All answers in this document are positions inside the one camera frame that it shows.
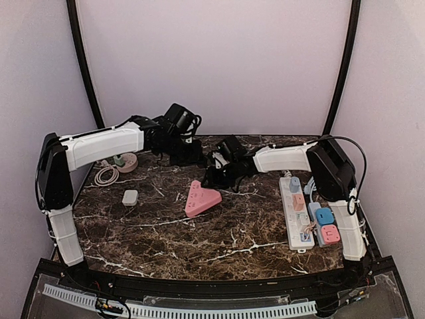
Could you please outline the pink triangular power strip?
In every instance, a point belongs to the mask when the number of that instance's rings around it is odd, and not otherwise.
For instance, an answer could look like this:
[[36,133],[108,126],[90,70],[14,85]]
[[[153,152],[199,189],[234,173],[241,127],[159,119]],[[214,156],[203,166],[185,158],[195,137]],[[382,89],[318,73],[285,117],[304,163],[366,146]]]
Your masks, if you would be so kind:
[[189,194],[185,205],[185,214],[193,218],[211,207],[219,204],[222,196],[219,191],[201,187],[198,180],[191,182]]

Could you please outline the blue charger block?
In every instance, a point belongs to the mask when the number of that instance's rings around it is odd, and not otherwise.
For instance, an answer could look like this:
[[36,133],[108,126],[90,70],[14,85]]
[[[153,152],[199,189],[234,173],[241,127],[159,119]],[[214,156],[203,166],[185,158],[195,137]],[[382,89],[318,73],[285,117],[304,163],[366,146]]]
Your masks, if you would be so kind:
[[291,177],[289,189],[292,193],[299,193],[300,190],[300,180],[298,177]]

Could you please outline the white square plug adapter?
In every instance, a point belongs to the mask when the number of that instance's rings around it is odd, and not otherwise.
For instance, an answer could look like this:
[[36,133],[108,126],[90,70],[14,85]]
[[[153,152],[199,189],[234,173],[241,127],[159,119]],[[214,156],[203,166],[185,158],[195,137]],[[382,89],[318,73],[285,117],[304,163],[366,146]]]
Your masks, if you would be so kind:
[[123,198],[122,198],[122,204],[124,206],[133,207],[137,204],[138,197],[139,197],[139,193],[137,190],[134,190],[134,189],[125,190]]

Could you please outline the pink charger block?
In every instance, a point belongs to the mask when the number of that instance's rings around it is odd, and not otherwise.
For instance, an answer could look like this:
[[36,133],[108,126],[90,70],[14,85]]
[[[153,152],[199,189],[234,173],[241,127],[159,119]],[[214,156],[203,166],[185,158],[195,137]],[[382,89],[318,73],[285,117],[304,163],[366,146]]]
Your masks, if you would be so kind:
[[302,194],[292,195],[294,211],[303,211],[305,208],[305,199]]

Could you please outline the white charger with cable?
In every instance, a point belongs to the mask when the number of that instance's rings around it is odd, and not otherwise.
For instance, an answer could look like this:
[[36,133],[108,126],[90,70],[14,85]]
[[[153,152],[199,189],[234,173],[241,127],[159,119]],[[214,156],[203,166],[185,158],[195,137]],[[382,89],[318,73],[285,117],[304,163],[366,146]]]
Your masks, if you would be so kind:
[[311,221],[309,215],[306,214],[300,215],[299,220],[301,223],[301,237],[304,241],[306,241],[312,234],[316,225],[316,221]]

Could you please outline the long white power strip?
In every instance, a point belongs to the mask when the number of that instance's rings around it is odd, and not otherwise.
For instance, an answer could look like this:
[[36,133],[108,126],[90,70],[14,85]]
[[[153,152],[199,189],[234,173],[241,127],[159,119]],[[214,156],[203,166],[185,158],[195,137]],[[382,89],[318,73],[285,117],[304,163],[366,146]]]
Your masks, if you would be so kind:
[[305,253],[307,250],[310,250],[314,247],[315,241],[312,234],[306,241],[304,241],[301,237],[301,223],[299,220],[299,216],[303,214],[308,215],[306,204],[303,211],[294,211],[293,207],[292,195],[303,195],[301,183],[299,193],[292,193],[289,189],[289,184],[290,177],[280,178],[279,187],[284,209],[288,245],[291,251],[296,251],[297,253]]

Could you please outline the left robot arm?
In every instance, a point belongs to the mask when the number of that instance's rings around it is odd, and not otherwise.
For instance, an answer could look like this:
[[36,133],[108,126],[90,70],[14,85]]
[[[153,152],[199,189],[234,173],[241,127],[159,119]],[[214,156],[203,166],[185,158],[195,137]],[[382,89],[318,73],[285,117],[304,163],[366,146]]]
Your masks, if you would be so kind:
[[70,174],[78,168],[125,153],[151,152],[168,155],[171,166],[185,167],[203,162],[201,141],[194,135],[201,124],[199,115],[184,112],[176,119],[132,116],[124,123],[74,136],[45,136],[35,177],[39,209],[65,265],[67,277],[80,290],[94,283],[94,276],[80,263],[84,255],[73,219],[74,190]]

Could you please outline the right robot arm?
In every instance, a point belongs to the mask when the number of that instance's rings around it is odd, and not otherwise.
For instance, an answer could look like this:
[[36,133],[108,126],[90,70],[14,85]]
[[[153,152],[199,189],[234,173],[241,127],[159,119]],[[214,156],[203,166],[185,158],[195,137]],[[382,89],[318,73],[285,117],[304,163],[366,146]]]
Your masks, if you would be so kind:
[[226,164],[220,168],[209,166],[201,185],[208,189],[228,189],[242,178],[259,173],[308,171],[319,196],[334,212],[344,258],[360,261],[367,251],[357,215],[362,183],[356,181],[355,166],[339,145],[340,140],[339,136],[323,136],[303,144],[270,144],[249,152],[231,136],[219,143],[216,150]]

